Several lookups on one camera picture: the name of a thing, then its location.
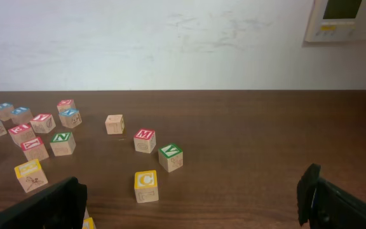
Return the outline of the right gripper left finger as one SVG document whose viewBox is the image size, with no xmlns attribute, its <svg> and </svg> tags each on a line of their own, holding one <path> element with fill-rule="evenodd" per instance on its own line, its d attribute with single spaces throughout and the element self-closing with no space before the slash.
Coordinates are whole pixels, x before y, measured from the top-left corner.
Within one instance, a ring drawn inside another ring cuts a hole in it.
<svg viewBox="0 0 366 229">
<path fill-rule="evenodd" d="M 0 229 L 83 227 L 87 185 L 68 177 L 0 212 Z"/>
</svg>

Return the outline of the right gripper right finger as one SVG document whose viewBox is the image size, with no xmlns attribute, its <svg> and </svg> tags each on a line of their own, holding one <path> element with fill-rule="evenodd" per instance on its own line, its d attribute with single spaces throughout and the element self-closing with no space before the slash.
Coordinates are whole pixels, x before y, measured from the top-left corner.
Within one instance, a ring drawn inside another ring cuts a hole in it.
<svg viewBox="0 0 366 229">
<path fill-rule="evenodd" d="M 311 164 L 297 183 L 300 225 L 323 229 L 366 229 L 366 203 L 320 177 Z"/>
</svg>

